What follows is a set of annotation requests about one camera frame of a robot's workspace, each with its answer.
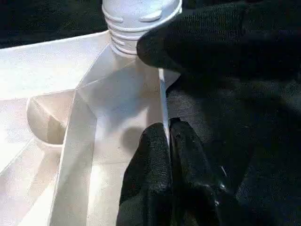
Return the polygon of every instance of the white plastic surface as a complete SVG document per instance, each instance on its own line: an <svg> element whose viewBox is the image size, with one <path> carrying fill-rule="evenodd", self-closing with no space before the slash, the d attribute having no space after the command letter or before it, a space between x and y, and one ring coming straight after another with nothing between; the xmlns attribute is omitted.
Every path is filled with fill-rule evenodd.
<svg viewBox="0 0 301 226"><path fill-rule="evenodd" d="M164 71L138 58L120 63L76 91L50 226L115 225L123 174L140 135L156 122L168 134Z"/></svg>
<svg viewBox="0 0 301 226"><path fill-rule="evenodd" d="M104 0L103 14L117 52L136 54L138 39L179 14L182 0Z"/></svg>

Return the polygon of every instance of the black fabric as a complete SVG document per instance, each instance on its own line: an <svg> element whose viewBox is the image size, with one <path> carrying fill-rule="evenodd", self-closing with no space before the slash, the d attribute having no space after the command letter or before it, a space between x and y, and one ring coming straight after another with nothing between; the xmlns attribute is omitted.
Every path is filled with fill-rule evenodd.
<svg viewBox="0 0 301 226"><path fill-rule="evenodd" d="M255 225L301 224L300 103L295 81L181 76L167 90L169 116L195 129L214 174L226 176Z"/></svg>
<svg viewBox="0 0 301 226"><path fill-rule="evenodd" d="M148 127L123 178L118 226L167 226L172 215L170 153L162 123Z"/></svg>
<svg viewBox="0 0 301 226"><path fill-rule="evenodd" d="M234 2L188 10L137 44L145 63L200 76L291 79L301 63L301 2Z"/></svg>

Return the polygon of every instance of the gloved finger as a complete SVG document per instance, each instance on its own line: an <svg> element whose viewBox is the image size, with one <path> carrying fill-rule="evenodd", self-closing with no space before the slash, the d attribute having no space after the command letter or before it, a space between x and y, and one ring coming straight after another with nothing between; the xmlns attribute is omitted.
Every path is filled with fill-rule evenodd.
<svg viewBox="0 0 301 226"><path fill-rule="evenodd" d="M178 15L140 38L146 64L212 76L291 79L301 63L301 2L215 5Z"/></svg>
<svg viewBox="0 0 301 226"><path fill-rule="evenodd" d="M218 174L214 162L207 158L193 128L187 122L176 121L171 123L170 136L181 167L182 215L194 217L198 225L252 225L227 179Z"/></svg>
<svg viewBox="0 0 301 226"><path fill-rule="evenodd" d="M126 169L118 226L168 226L172 211L172 173L162 123L149 126Z"/></svg>

